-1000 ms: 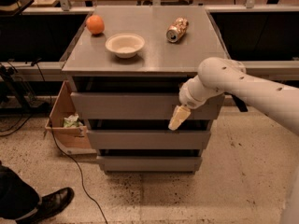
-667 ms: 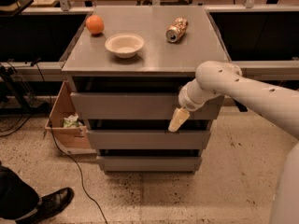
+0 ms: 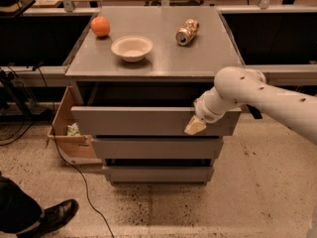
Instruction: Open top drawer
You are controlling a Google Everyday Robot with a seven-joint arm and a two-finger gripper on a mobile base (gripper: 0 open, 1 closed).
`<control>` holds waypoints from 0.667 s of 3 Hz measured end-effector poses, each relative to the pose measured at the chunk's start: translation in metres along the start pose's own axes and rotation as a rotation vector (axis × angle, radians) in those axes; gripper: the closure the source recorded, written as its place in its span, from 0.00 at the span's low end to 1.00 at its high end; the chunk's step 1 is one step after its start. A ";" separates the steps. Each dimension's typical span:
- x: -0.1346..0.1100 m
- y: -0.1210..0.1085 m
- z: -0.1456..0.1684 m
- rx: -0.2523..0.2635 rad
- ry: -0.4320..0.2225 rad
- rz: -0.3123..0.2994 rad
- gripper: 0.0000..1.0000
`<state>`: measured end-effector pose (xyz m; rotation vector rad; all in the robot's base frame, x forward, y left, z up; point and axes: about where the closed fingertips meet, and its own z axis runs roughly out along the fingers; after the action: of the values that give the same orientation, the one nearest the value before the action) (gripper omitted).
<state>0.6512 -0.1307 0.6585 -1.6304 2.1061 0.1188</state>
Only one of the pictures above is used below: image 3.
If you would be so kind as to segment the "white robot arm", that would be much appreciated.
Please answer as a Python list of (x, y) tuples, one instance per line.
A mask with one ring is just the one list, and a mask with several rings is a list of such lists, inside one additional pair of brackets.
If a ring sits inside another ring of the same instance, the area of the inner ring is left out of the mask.
[(247, 104), (199, 206), (206, 238), (316, 238), (316, 99), (271, 86), (253, 69), (226, 67), (194, 102), (189, 134)]

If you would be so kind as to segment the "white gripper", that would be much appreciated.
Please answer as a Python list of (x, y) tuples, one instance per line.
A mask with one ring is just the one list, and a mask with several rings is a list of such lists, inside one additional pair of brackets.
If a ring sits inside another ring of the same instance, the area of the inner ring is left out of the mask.
[(184, 132), (195, 135), (206, 128), (206, 123), (212, 124), (220, 120), (232, 108), (232, 102), (220, 96), (215, 88), (205, 91), (194, 101), (195, 115), (186, 125)]

